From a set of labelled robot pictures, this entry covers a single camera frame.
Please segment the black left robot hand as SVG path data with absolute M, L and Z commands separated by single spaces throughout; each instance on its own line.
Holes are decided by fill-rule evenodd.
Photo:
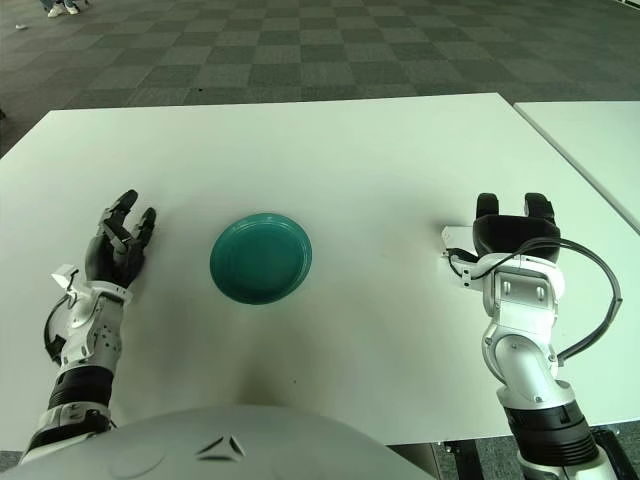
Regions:
M 104 281 L 128 288 L 140 274 L 157 212 L 152 207 L 147 208 L 129 231 L 124 223 L 137 199 L 136 190 L 127 190 L 103 211 L 85 255 L 88 281 Z

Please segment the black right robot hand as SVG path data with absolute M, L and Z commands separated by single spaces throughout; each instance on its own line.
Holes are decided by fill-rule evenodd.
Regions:
M 553 206 L 543 194 L 525 194 L 523 216 L 501 214 L 493 193 L 481 193 L 477 198 L 472 239 L 479 258 L 493 253 L 514 253 L 535 238 L 560 236 Z

